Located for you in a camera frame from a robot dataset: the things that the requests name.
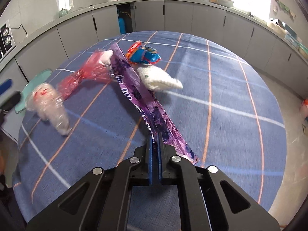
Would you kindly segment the clear plastic bag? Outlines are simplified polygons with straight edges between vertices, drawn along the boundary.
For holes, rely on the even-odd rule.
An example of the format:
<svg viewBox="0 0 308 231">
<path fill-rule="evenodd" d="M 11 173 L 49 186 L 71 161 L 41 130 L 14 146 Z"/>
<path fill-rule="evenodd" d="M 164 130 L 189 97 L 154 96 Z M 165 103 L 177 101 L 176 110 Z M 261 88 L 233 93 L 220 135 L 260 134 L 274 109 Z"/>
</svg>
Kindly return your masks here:
<svg viewBox="0 0 308 231">
<path fill-rule="evenodd" d="M 71 128 L 62 96 L 49 83 L 42 83 L 33 89 L 27 96 L 26 109 L 36 112 L 43 121 L 49 121 L 60 135 L 69 134 Z"/>
</svg>

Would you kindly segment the purple snack wrapper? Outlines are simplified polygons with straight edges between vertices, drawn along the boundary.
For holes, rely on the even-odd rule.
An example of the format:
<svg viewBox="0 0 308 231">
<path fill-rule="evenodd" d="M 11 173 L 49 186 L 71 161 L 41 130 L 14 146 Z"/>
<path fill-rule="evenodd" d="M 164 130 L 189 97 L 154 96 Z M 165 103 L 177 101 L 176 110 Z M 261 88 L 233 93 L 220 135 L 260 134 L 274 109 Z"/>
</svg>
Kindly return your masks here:
<svg viewBox="0 0 308 231">
<path fill-rule="evenodd" d="M 175 147 L 177 155 L 196 164 L 198 157 L 184 140 L 154 94 L 143 85 L 118 44 L 112 44 L 111 50 L 113 51 L 111 65 L 115 78 L 124 96 L 142 116 L 153 141 L 157 140 L 158 132 L 161 132 L 164 143 Z"/>
</svg>

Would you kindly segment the white foam net sleeve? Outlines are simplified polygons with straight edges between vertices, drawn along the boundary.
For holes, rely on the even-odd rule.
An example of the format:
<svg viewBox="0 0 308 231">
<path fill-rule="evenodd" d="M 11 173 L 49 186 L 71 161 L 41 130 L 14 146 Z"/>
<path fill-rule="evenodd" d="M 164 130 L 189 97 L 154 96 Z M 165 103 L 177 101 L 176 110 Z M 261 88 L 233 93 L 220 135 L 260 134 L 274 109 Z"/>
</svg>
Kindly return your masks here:
<svg viewBox="0 0 308 231">
<path fill-rule="evenodd" d="M 172 78 L 163 69 L 151 64 L 136 64 L 133 66 L 143 85 L 150 91 L 183 89 L 180 80 Z"/>
</svg>

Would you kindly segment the blue snack wrapper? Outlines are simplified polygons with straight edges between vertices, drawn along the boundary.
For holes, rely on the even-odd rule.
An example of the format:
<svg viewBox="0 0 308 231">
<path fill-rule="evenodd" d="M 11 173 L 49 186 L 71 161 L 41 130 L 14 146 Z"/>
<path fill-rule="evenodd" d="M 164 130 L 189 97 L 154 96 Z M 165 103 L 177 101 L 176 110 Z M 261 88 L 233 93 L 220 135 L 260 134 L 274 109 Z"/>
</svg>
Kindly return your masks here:
<svg viewBox="0 0 308 231">
<path fill-rule="evenodd" d="M 154 65 L 161 60 L 161 56 L 156 49 L 149 46 L 141 46 L 128 60 L 135 64 Z"/>
</svg>

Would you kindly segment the red transparent plastic bag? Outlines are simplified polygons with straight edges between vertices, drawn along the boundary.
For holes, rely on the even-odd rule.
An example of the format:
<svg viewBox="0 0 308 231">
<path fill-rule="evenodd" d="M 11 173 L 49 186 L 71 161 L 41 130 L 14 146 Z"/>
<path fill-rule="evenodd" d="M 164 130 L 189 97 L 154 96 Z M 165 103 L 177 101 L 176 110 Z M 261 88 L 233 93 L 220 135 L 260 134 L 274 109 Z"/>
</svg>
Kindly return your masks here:
<svg viewBox="0 0 308 231">
<path fill-rule="evenodd" d="M 57 90 L 62 98 L 68 99 L 84 80 L 108 82 L 112 76 L 112 56 L 112 50 L 93 52 L 79 70 L 71 73 L 58 84 Z"/>
</svg>

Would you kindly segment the red orange snack bag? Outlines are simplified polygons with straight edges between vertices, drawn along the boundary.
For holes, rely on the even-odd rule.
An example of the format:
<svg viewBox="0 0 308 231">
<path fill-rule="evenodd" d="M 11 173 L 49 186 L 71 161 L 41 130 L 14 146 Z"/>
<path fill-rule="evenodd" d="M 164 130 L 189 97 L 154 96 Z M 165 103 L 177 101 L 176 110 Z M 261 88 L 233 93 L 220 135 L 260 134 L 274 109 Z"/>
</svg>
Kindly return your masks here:
<svg viewBox="0 0 308 231">
<path fill-rule="evenodd" d="M 130 57 L 142 46 L 141 41 L 135 42 L 127 51 L 125 54 L 127 59 L 130 59 Z"/>
</svg>

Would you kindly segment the grey lower kitchen cabinets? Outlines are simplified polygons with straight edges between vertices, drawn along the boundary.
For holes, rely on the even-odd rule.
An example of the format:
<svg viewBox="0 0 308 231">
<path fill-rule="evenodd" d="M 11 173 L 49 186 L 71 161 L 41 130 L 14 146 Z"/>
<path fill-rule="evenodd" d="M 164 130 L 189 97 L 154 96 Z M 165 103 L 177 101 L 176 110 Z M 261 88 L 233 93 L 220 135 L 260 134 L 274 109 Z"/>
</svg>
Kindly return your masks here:
<svg viewBox="0 0 308 231">
<path fill-rule="evenodd" d="M 127 0 L 103 3 L 74 11 L 39 28 L 2 60 L 24 67 L 50 68 L 79 50 L 119 34 L 116 9 L 131 7 L 133 30 L 165 30 L 189 33 L 224 46 L 253 67 L 276 78 L 299 96 L 307 97 L 307 60 L 269 24 L 217 4 L 198 0 Z M 57 44 L 51 62 L 30 54 Z"/>
</svg>

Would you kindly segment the teal trash bin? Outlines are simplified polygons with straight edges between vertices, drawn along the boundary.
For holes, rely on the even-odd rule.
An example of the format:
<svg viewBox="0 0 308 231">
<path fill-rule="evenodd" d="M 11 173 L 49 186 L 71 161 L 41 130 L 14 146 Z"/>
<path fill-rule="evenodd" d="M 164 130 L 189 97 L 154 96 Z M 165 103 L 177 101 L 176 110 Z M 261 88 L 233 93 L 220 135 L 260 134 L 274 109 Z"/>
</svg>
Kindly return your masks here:
<svg viewBox="0 0 308 231">
<path fill-rule="evenodd" d="M 26 109 L 26 99 L 35 87 L 44 83 L 48 77 L 50 77 L 53 71 L 51 69 L 45 69 L 38 73 L 33 79 L 31 79 L 24 89 L 22 90 L 20 102 L 15 106 L 15 113 L 19 114 Z"/>
</svg>

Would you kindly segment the black white microwave oven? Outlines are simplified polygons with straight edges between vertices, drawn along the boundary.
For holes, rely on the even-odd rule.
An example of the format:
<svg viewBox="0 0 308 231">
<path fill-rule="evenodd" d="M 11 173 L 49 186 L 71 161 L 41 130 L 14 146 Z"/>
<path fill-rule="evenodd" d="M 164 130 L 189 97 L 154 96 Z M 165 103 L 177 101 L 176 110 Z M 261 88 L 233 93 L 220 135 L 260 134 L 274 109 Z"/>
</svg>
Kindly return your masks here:
<svg viewBox="0 0 308 231">
<path fill-rule="evenodd" d="M 1 25 L 0 49 L 1 60 L 16 46 L 9 20 Z"/>
</svg>

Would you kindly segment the blue plaid tablecloth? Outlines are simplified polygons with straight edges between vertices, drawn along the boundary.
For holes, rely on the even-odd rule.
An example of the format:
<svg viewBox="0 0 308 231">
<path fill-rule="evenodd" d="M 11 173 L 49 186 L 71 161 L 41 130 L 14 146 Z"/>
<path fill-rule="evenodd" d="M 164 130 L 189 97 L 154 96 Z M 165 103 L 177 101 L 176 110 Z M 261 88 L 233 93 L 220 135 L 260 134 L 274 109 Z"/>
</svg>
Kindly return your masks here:
<svg viewBox="0 0 308 231">
<path fill-rule="evenodd" d="M 209 40 L 104 40 L 26 99 L 13 189 L 27 230 L 279 230 L 277 99 Z"/>
</svg>

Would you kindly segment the green ceramic jar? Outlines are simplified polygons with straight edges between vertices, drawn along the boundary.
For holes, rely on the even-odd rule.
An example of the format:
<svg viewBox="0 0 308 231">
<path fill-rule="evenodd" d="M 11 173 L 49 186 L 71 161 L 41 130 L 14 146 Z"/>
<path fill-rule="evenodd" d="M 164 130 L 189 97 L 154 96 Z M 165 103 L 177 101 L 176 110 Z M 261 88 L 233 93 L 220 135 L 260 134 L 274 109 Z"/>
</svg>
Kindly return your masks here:
<svg viewBox="0 0 308 231">
<path fill-rule="evenodd" d="M 63 8 L 59 11 L 59 18 L 65 16 L 65 15 L 68 15 L 68 10 Z"/>
</svg>

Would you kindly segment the blue gas cylinder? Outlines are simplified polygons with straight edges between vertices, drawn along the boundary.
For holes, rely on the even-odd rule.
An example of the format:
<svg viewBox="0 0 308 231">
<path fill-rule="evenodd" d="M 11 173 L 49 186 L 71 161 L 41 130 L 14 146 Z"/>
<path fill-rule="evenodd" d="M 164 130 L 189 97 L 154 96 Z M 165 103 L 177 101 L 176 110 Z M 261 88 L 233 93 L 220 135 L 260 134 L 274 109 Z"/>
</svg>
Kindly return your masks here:
<svg viewBox="0 0 308 231">
<path fill-rule="evenodd" d="M 125 20 L 122 17 L 118 18 L 120 34 L 126 34 Z"/>
</svg>

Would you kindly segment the steel pot with lid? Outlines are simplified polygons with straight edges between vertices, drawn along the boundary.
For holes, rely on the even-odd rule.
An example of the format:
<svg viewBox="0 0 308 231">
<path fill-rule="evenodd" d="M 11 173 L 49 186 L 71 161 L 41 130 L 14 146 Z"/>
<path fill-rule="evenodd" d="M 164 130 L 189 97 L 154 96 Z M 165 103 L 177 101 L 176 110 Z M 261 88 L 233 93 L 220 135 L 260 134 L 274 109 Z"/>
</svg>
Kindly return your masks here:
<svg viewBox="0 0 308 231">
<path fill-rule="evenodd" d="M 227 7 L 227 8 L 232 8 L 233 7 L 233 1 L 232 0 L 216 0 L 216 3 Z"/>
</svg>

